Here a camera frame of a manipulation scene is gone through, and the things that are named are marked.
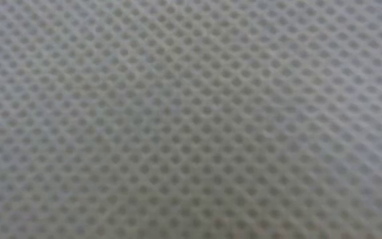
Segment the gray textile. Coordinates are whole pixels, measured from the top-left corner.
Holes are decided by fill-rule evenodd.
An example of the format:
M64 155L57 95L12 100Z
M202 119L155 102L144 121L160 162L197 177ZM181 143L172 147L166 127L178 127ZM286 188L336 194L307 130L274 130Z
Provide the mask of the gray textile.
M382 0L0 0L0 238L382 239Z

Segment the perforated fabric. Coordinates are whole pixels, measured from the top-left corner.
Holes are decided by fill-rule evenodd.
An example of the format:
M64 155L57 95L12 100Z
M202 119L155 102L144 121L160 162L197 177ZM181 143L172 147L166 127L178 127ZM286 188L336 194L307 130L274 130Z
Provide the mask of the perforated fabric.
M0 238L382 239L382 0L0 0Z

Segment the dotted pattern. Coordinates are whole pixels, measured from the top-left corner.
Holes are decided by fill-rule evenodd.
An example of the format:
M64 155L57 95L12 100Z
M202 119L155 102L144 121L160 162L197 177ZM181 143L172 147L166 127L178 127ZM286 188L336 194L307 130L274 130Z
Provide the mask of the dotted pattern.
M0 238L382 238L382 0L0 0Z

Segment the breathable mesh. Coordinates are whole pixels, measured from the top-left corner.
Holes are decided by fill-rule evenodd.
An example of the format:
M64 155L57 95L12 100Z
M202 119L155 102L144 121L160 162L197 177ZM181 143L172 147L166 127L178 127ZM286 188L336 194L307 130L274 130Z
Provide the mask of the breathable mesh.
M0 238L382 239L382 0L0 0Z

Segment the gray mesh fabric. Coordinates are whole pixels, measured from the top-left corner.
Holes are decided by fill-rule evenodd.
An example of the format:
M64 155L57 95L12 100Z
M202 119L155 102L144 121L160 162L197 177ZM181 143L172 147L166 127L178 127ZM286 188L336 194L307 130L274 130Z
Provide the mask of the gray mesh fabric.
M382 239L382 0L0 0L0 238Z

